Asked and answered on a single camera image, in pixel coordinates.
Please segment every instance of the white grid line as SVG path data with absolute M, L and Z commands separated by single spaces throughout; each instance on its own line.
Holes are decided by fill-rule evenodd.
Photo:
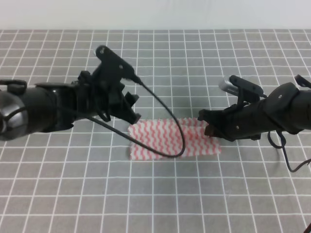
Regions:
M 14 39 L 13 39 L 13 41 L 12 41 L 12 43 L 11 43 L 10 46 L 12 46 L 12 44 L 13 44 L 13 42 L 14 42 L 16 36 L 17 36 L 17 33 L 15 34 Z M 26 144 L 25 144 L 25 146 L 24 146 L 23 153 L 22 153 L 22 156 L 21 156 L 21 158 L 20 158 L 20 162 L 19 162 L 19 164 L 18 164 L 16 173 L 15 173 L 15 176 L 14 176 L 14 179 L 13 179 L 13 182 L 12 182 L 12 186 L 11 186 L 11 189 L 10 189 L 9 197 L 8 197 L 7 200 L 6 200 L 5 207 L 4 207 L 4 209 L 3 209 L 3 214 L 6 214 L 6 211 L 7 211 L 8 205 L 9 205 L 9 201 L 10 201 L 10 199 L 11 199 L 10 196 L 11 196 L 11 194 L 12 194 L 12 192 L 13 192 L 13 188 L 14 188 L 14 185 L 15 185 L 15 182 L 16 182 L 16 179 L 17 179 L 17 175 L 18 175 L 18 173 L 19 173 L 19 169 L 20 169 L 20 166 L 21 166 L 21 161 L 23 160 L 23 157 L 24 157 L 24 154 L 25 154 L 25 151 L 26 151 L 26 145 L 28 144 L 28 141 L 29 141 L 29 136 L 27 136 L 27 141 L 26 141 Z M 1 220 L 0 220 L 0 229 L 1 229 L 1 226 L 2 226 L 2 223 L 3 223 L 3 219 L 4 219 L 4 218 L 2 217 Z
M 113 117 L 113 123 L 112 123 L 112 127 L 115 127 L 115 117 Z M 110 150 L 109 150 L 109 159 L 108 159 L 108 169 L 107 169 L 107 177 L 109 176 L 109 172 L 110 172 L 110 163 L 111 163 L 111 151 L 112 151 L 112 142 L 113 142 L 113 135 L 114 133 L 112 133 L 111 135 L 111 142 L 110 142 Z M 101 220 L 101 229 L 100 232 L 103 232 L 104 229 L 104 215 L 105 215 L 105 208 L 106 208 L 106 198 L 107 198 L 107 188 L 108 188 L 108 179 L 106 178 L 106 184 L 105 184 L 105 192 L 104 192 L 104 204 L 103 204 L 103 216 L 102 216 L 102 220 Z
M 153 70 L 152 70 L 152 91 L 153 93 L 155 92 L 155 32 L 153 33 Z M 155 119 L 155 98 L 152 96 L 152 119 Z M 155 182 L 154 182 L 154 176 L 155 176 L 155 163 L 154 163 L 154 159 L 152 160 L 152 222 L 151 222 L 151 233 L 154 233 L 155 231 L 155 216 L 154 216 L 154 212 L 155 212 L 155 198 L 154 198 L 154 193 L 155 193 Z
M 51 138 L 51 134 L 49 135 L 49 139 L 48 139 L 47 145 L 49 144 L 50 138 Z M 44 161 L 44 159 L 45 159 L 47 150 L 48 150 L 48 148 L 46 147 L 45 150 L 44 150 L 44 154 L 43 154 L 42 161 Z M 43 167 L 43 163 L 40 165 L 40 169 L 39 169 L 39 172 L 38 172 L 38 176 L 37 176 L 37 179 L 36 179 L 36 182 L 35 182 L 35 188 L 34 188 L 34 191 L 33 191 L 32 197 L 31 197 L 31 201 L 30 201 L 30 204 L 29 204 L 27 217 L 26 217 L 26 220 L 25 220 L 25 223 L 24 223 L 24 227 L 23 227 L 23 233 L 25 233 L 25 231 L 26 231 L 26 227 L 27 227 L 27 223 L 28 223 L 28 219 L 29 219 L 29 214 L 30 214 L 30 211 L 31 211 L 33 202 L 34 202 L 35 192 L 36 192 L 36 189 L 37 189 L 37 186 L 38 186 L 39 177 L 40 177 L 40 174 L 41 174 L 42 167 Z
M 260 148 L 260 147 L 259 147 L 259 151 L 260 151 L 261 158 L 262 158 L 262 160 L 264 161 L 264 158 L 263 158 L 262 151 L 261 151 L 261 148 Z M 271 193 L 272 193 L 273 204 L 274 204 L 274 207 L 275 207 L 275 209 L 276 209 L 277 220 L 278 220 L 278 223 L 279 223 L 279 226 L 280 226 L 280 230 L 281 230 L 281 232 L 283 233 L 283 228 L 282 228 L 281 220 L 280 220 L 280 218 L 279 218 L 278 209 L 277 209 L 277 206 L 276 206 L 276 200 L 275 200 L 275 198 L 274 198 L 274 196 L 273 196 L 273 191 L 272 191 L 272 187 L 271 187 L 271 183 L 270 183 L 270 180 L 269 180 L 269 175 L 268 175 L 268 171 L 267 171 L 267 167 L 266 167 L 266 164 L 265 164 L 265 163 L 263 164 L 263 167 L 264 167 L 265 173 L 266 173 L 266 175 L 267 175 L 267 179 L 268 179 L 268 184 L 269 184 L 270 191 L 271 191 Z
M 171 81 L 171 105 L 172 113 L 174 113 L 173 105 L 173 88 L 172 88 L 172 67 L 171 67 L 171 44 L 169 43 L 169 61 L 170 61 L 170 81 Z M 177 213 L 177 233 L 180 232 L 179 228 L 179 210 L 178 210 L 178 190 L 177 190 L 177 169 L 176 169 L 176 158 L 174 158 L 174 173 L 175 173 L 175 200 L 176 200 L 176 213 Z
M 137 43 L 137 59 L 136 59 L 136 73 L 137 73 L 137 66 L 138 66 L 138 43 Z M 129 184 L 128 184 L 128 198 L 127 198 L 127 215 L 126 215 L 126 233 L 128 233 L 128 225 L 129 225 L 129 213 L 130 213 L 130 193 L 131 193 L 131 177 L 132 177 L 132 160 L 130 161 L 130 175 L 129 175 Z
M 219 56 L 219 51 L 217 50 L 217 53 L 218 53 L 218 57 L 219 57 L 219 63 L 221 64 L 221 59 L 220 59 L 220 56 Z M 223 68 L 221 67 L 221 71 L 222 71 L 222 76 L 224 76 L 224 71 L 223 71 Z M 220 172 L 220 176 L 221 176 L 221 180 L 222 180 L 222 188 L 223 188 L 223 193 L 225 195 L 225 186 L 224 186 L 224 179 L 223 179 L 223 173 L 222 173 L 222 168 L 220 166 L 220 159 L 219 159 L 219 154 L 217 154 L 217 160 L 218 160 L 218 167 L 219 167 L 219 172 Z M 226 210 L 226 213 L 227 213 L 227 221 L 228 221 L 228 226 L 229 226 L 229 232 L 231 233 L 231 224 L 230 224 L 230 219 L 229 219 L 229 211 L 228 211 L 228 205 L 227 205 L 227 199 L 224 197 L 224 200 L 225 200 L 225 210 Z
M 60 38 L 60 40 L 59 40 L 59 43 L 58 43 L 57 48 L 59 48 L 59 45 L 60 45 L 60 42 L 61 42 L 61 40 L 62 40 L 63 34 L 64 34 L 64 30 L 62 31 L 61 38 Z M 67 160 L 67 156 L 68 156 L 68 152 L 69 152 L 69 146 L 70 146 L 71 138 L 72 138 L 72 134 L 70 134 L 70 137 L 69 137 L 69 142 L 68 142 L 68 148 L 67 148 L 67 151 L 66 151 L 65 161 Z M 61 174 L 61 177 L 60 177 L 60 180 L 59 180 L 59 184 L 58 184 L 58 188 L 57 188 L 57 195 L 56 195 L 56 198 L 55 198 L 55 203 L 54 203 L 54 207 L 53 207 L 53 212 L 52 212 L 52 217 L 51 217 L 51 222 L 50 222 L 50 226 L 49 226 L 49 231 L 48 231 L 48 233 L 51 233 L 51 230 L 52 230 L 52 223 L 53 223 L 54 216 L 55 216 L 55 210 L 56 210 L 56 205 L 57 205 L 57 201 L 58 201 L 58 195 L 59 195 L 59 191 L 60 191 L 60 186 L 61 186 L 61 184 L 62 184 L 62 177 L 63 177 L 63 175 L 64 175 L 64 171 L 65 171 L 65 163 L 64 163 L 63 168 L 62 168 L 62 174 Z
M 286 58 L 285 53 L 284 53 L 283 50 L 282 50 L 282 53 L 283 53 L 283 55 L 284 55 L 284 57 L 285 57 L 285 60 L 286 60 L 287 64 L 289 65 L 288 60 L 287 60 L 287 58 Z M 290 71 L 291 71 L 291 73 L 292 73 L 292 76 L 294 76 L 294 73 L 293 73 L 291 67 L 289 67 L 289 68 L 290 68 Z M 288 171 L 288 174 L 290 175 L 290 178 L 291 178 L 291 181 L 292 181 L 292 185 L 293 185 L 293 187 L 294 187 L 295 194 L 297 194 L 296 186 L 295 186 L 295 184 L 294 184 L 294 182 L 293 182 L 293 180 L 292 180 L 292 175 L 291 175 L 290 171 Z M 298 202 L 299 210 L 300 210 L 300 213 L 301 213 L 301 216 L 302 216 L 302 220 L 303 220 L 303 222 L 304 222 L 304 224 L 305 224 L 305 227 L 306 227 L 306 226 L 307 226 L 307 223 L 306 223 L 305 218 L 303 217 L 303 211 L 302 211 L 301 204 L 300 204 L 300 200 L 299 200 L 298 197 L 297 197 L 297 202 Z
M 77 39 L 78 39 L 78 34 L 79 32 L 77 33 L 76 35 L 76 40 L 74 42 L 74 47 L 76 47 L 76 43 L 77 43 Z M 91 45 L 90 45 L 90 50 L 88 51 L 88 55 L 87 55 L 87 59 L 86 59 L 86 63 L 88 62 L 89 60 L 89 56 L 90 56 L 90 51 L 91 51 Z M 89 155 L 90 155 L 90 151 L 91 151 L 91 145 L 92 145 L 92 139 L 93 139 L 93 132 L 94 132 L 94 122 L 92 122 L 92 131 L 91 131 L 91 138 L 90 138 L 90 141 L 89 141 L 89 146 L 88 146 L 88 152 L 87 152 L 87 158 L 86 158 L 86 166 L 85 166 L 85 170 L 84 170 L 84 176 L 83 176 L 83 181 L 82 181 L 82 187 L 81 187 L 81 196 L 80 196 L 80 199 L 79 199 L 79 206 L 78 206 L 78 214 L 80 213 L 80 210 L 81 210 L 81 203 L 82 203 L 82 194 L 83 194 L 83 189 L 84 189 L 84 185 L 85 185 L 85 177 L 86 177 L 86 172 L 87 172 L 87 165 L 88 165 L 88 160 L 89 160 Z M 76 221 L 75 221 L 75 226 L 74 226 L 74 233 L 77 232 L 77 229 L 78 229 L 78 222 L 79 222 L 79 217 L 76 218 Z

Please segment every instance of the towel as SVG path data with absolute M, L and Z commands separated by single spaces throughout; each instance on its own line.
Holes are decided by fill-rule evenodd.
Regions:
M 204 135 L 205 121 L 196 118 L 178 120 L 185 135 L 186 149 L 181 157 L 211 155 L 221 152 L 217 138 Z M 157 151 L 175 155 L 182 149 L 182 139 L 173 119 L 140 120 L 128 128 L 130 135 Z M 155 154 L 135 143 L 131 144 L 130 156 L 132 160 L 161 159 L 163 156 Z

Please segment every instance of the red and white striped cloth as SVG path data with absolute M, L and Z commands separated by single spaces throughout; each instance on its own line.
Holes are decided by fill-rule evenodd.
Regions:
M 221 152 L 219 142 L 214 137 L 204 135 L 205 121 L 196 118 L 179 119 L 185 135 L 186 150 L 181 157 L 217 154 Z M 140 120 L 128 129 L 136 140 L 166 154 L 178 154 L 182 148 L 179 129 L 173 119 Z M 151 160 L 163 158 L 141 146 L 131 144 L 132 160 Z

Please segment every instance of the black mount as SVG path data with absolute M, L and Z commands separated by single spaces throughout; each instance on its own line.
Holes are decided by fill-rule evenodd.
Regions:
M 57 107 L 69 108 L 90 116 L 99 115 L 108 122 L 111 116 L 135 124 L 140 114 L 133 111 L 132 106 L 138 100 L 138 95 L 129 92 L 124 95 L 125 85 L 122 78 L 135 80 L 134 69 L 106 46 L 96 49 L 96 56 L 101 64 L 90 74 L 81 71 L 78 80 L 68 83 L 36 83 L 37 88 L 48 91 L 48 94 Z M 2 80 L 0 84 L 7 85 L 9 92 L 24 94 L 27 92 L 27 83 L 18 80 Z M 68 112 L 55 110 L 54 123 L 43 132 L 67 130 L 73 127 L 73 122 L 80 118 Z
M 311 83 L 297 75 L 297 83 L 311 88 Z M 230 82 L 239 89 L 238 102 L 219 111 L 201 110 L 198 120 L 209 123 L 205 135 L 224 138 L 259 140 L 261 133 L 272 130 L 297 134 L 301 131 L 293 125 L 288 115 L 289 107 L 299 90 L 293 83 L 276 88 L 268 97 L 263 89 L 247 80 L 232 75 Z

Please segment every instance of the wire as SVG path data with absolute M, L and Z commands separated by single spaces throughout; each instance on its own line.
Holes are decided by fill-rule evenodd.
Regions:
M 286 162 L 286 166 L 288 168 L 288 170 L 290 172 L 297 172 L 304 164 L 307 164 L 309 165 L 309 163 L 311 163 L 311 159 L 308 159 L 304 162 L 302 162 L 301 164 L 299 164 L 295 169 L 292 169 L 291 166 L 290 166 L 290 163 L 288 161 L 288 157 L 287 157 L 287 153 L 286 153 L 286 150 L 285 150 L 285 145 L 286 145 L 286 139 L 284 137 L 284 135 L 282 134 L 281 131 L 276 131 L 277 135 L 280 137 L 281 139 L 281 146 L 278 146 L 277 144 L 275 144 L 271 138 L 271 132 L 268 132 L 268 141 L 269 143 L 271 144 L 271 146 L 273 146 L 274 148 L 276 149 L 282 149 L 283 150 L 283 153 L 284 153 L 284 158 L 285 158 L 285 162 Z
M 183 147 L 182 147 L 182 150 L 181 150 L 178 154 L 169 155 L 169 154 L 164 154 L 164 153 L 162 153 L 162 152 L 160 152 L 160 151 L 157 151 L 157 150 L 155 150 L 155 149 L 153 149 L 153 148 L 151 148 L 151 147 L 149 147 L 149 146 L 143 144 L 142 142 L 137 141 L 136 139 L 132 138 L 131 136 L 128 136 L 127 134 L 122 133 L 121 131 L 119 131 L 119 130 L 113 128 L 112 126 L 110 126 L 110 125 L 108 125 L 108 124 L 106 124 L 106 123 L 104 123 L 104 122 L 102 122 L 102 121 L 100 121 L 100 120 L 98 120 L 98 119 L 96 119 L 96 118 L 94 118 L 94 117 L 91 117 L 91 116 L 89 116 L 89 115 L 87 115 L 87 114 L 80 113 L 80 112 L 71 110 L 71 109 L 69 109 L 69 108 L 64 108 L 64 107 L 56 107 L 56 108 L 59 109 L 59 110 L 61 110 L 61 111 L 68 112 L 68 113 L 70 113 L 70 114 L 73 114 L 73 115 L 76 115 L 76 116 L 79 116 L 79 117 L 83 117 L 83 118 L 86 118 L 86 119 L 88 119 L 88 120 L 90 120 L 90 121 L 93 121 L 93 122 L 95 122 L 95 123 L 97 123 L 97 124 L 99 124 L 99 125 L 101 125 L 101 126 L 107 128 L 107 129 L 111 130 L 112 132 L 115 132 L 116 134 L 118 134 L 118 135 L 120 135 L 120 136 L 126 138 L 127 140 L 129 140 L 129 141 L 131 141 L 131 142 L 133 142 L 133 143 L 136 143 L 136 144 L 138 144 L 139 146 L 141 146 L 141 147 L 143 147 L 143 148 L 145 148 L 145 149 L 147 149 L 147 150 L 152 151 L 153 153 L 162 155 L 163 157 L 167 157 L 167 158 L 176 158 L 176 157 L 179 157 L 179 156 L 181 156 L 181 155 L 184 153 L 185 148 L 186 148 L 186 143 L 184 142 L 185 138 L 184 138 L 183 133 L 182 133 L 182 139 L 183 139 Z
M 96 97 L 95 97 L 95 92 L 94 92 L 94 91 L 95 91 L 95 88 L 94 88 L 94 85 L 95 85 L 95 84 L 94 84 L 94 82 L 93 82 L 92 80 L 90 80 L 90 79 L 89 79 L 89 80 L 86 80 L 86 81 L 87 81 L 88 83 L 90 83 L 91 86 L 92 86 L 92 90 L 93 90 L 93 94 L 92 94 L 92 95 L 93 95 L 93 98 L 94 98 L 95 108 L 96 108 L 96 110 L 97 110 L 97 114 L 99 115 L 99 117 L 100 117 L 103 121 L 106 121 L 106 122 L 107 122 L 107 118 L 110 119 L 110 115 L 109 115 L 109 112 L 106 110 L 106 115 L 107 115 L 107 117 L 105 117 L 105 116 L 102 114 L 102 112 L 100 111 L 99 107 L 98 107 L 98 102 L 97 102 L 97 99 L 96 99 Z M 95 119 L 95 118 L 93 118 L 93 117 L 91 117 L 91 116 L 88 116 L 88 115 L 86 115 L 86 114 L 82 114 L 82 113 L 76 112 L 76 111 L 71 110 L 71 109 L 63 108 L 63 107 L 57 107 L 57 108 L 60 109 L 60 110 L 62 110 L 62 111 L 67 111 L 67 112 L 69 112 L 69 113 L 71 113 L 71 114 L 74 114 L 74 115 L 76 115 L 76 116 L 80 116 L 80 117 L 89 119 L 90 121 L 93 121 L 93 122 L 95 122 L 95 123 L 97 123 L 97 124 L 99 124 L 99 125 L 101 125 L 101 126 L 107 128 L 107 129 L 109 129 L 109 130 L 115 132 L 116 134 L 118 134 L 118 135 L 120 135 L 120 136 L 126 138 L 127 140 L 129 140 L 129 141 L 131 141 L 131 142 L 133 142 L 133 143 L 136 143 L 136 144 L 138 144 L 139 146 L 141 146 L 141 147 L 143 147 L 143 148 L 145 148 L 145 149 L 147 149 L 147 150 L 149 150 L 149 151 L 151 151 L 151 152 L 153 152 L 153 153 L 159 154 L 159 155 L 161 155 L 161 156 L 163 156 L 163 157 L 166 157 L 166 158 L 176 158 L 176 157 L 181 156 L 181 155 L 184 153 L 185 149 L 186 149 L 186 140 L 185 140 L 185 136 L 184 136 L 184 133 L 183 133 L 183 131 L 182 131 L 182 128 L 181 128 L 181 126 L 180 126 L 180 124 L 179 124 L 178 119 L 174 116 L 174 114 L 171 112 L 171 110 L 168 108 L 168 106 L 167 106 L 155 93 L 153 93 L 153 91 L 152 91 L 150 88 L 148 88 L 148 87 L 141 81 L 141 79 L 140 79 L 138 76 L 134 75 L 134 76 L 132 77 L 132 81 L 135 82 L 135 83 L 137 83 L 137 84 L 139 84 L 139 85 L 141 85 L 142 87 L 144 87 L 152 96 L 154 96 L 154 98 L 155 98 L 157 101 L 159 101 L 159 103 L 166 109 L 166 111 L 169 112 L 169 114 L 171 115 L 171 117 L 174 119 L 175 123 L 176 123 L 177 126 L 178 126 L 178 129 L 179 129 L 179 132 L 180 132 L 180 135 L 181 135 L 181 139 L 182 139 L 182 142 L 183 142 L 182 149 L 181 149 L 181 151 L 180 151 L 178 154 L 169 155 L 169 154 L 162 153 L 162 152 L 160 152 L 160 151 L 157 151 L 157 150 L 155 150 L 155 149 L 153 149 L 153 148 L 151 148 L 151 147 L 149 147 L 149 146 L 147 146 L 147 145 L 145 145 L 145 144 L 143 144 L 143 143 L 137 141 L 136 139 L 134 139 L 134 138 L 132 138 L 132 137 L 130 137 L 130 136 L 128 136 L 128 135 L 122 133 L 121 131 L 119 131 L 119 130 L 117 130 L 117 129 L 111 127 L 110 125 L 108 125 L 108 124 L 106 124 L 106 123 L 103 123 L 103 122 L 101 122 L 100 120 L 97 120 L 97 119 Z

